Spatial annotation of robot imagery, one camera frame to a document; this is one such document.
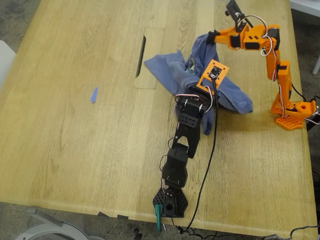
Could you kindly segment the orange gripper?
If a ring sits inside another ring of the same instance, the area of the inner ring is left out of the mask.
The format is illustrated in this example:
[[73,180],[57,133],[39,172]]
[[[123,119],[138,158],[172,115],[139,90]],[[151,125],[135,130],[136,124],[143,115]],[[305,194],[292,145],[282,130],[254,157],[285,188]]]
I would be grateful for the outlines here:
[[237,32],[236,27],[223,30],[209,31],[207,36],[208,44],[221,44],[233,50],[260,50],[265,42],[263,36],[266,28],[263,25],[249,27],[247,24],[242,31]]

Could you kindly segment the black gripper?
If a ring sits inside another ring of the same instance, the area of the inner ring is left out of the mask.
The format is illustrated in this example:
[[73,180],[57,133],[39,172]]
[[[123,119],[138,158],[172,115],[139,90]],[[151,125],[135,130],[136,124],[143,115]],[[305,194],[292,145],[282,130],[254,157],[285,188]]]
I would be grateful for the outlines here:
[[201,100],[202,103],[207,107],[214,103],[214,95],[212,93],[209,93],[208,89],[203,90],[196,86],[192,86],[188,88],[184,93],[189,95],[197,95],[198,99]]

